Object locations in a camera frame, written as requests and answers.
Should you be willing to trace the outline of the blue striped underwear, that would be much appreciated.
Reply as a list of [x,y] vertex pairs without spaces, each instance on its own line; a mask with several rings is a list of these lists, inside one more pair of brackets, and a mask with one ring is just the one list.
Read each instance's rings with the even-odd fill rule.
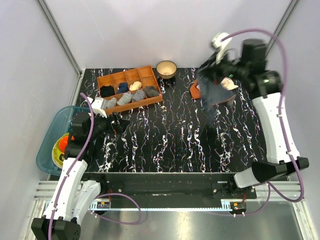
[[207,124],[213,125],[214,118],[219,114],[220,104],[232,106],[236,98],[236,90],[227,90],[220,83],[215,84],[207,74],[198,72],[196,75],[200,88],[200,98],[207,115]]

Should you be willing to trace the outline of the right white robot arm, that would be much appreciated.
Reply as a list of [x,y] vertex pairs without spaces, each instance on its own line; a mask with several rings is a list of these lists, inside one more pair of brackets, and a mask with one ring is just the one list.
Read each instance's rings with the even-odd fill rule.
[[226,89],[224,80],[236,78],[248,91],[257,112],[266,144],[267,162],[254,162],[251,167],[234,175],[227,185],[228,195],[239,198],[245,188],[290,176],[310,166],[295,146],[290,132],[285,104],[281,100],[283,84],[276,71],[266,70],[266,44],[250,38],[242,42],[240,59],[229,60],[226,53],[230,39],[214,37],[215,52],[197,72],[200,97],[208,120],[217,115],[217,106],[235,98],[235,90]]

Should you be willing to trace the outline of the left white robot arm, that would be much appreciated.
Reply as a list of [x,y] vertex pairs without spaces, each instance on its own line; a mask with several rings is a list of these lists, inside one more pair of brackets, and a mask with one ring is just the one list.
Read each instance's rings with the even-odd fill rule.
[[79,239],[81,223],[94,198],[108,193],[108,186],[102,181],[81,183],[95,141],[105,134],[120,135],[129,124],[117,112],[107,117],[80,112],[73,117],[57,186],[42,216],[32,220],[31,230],[37,240]]

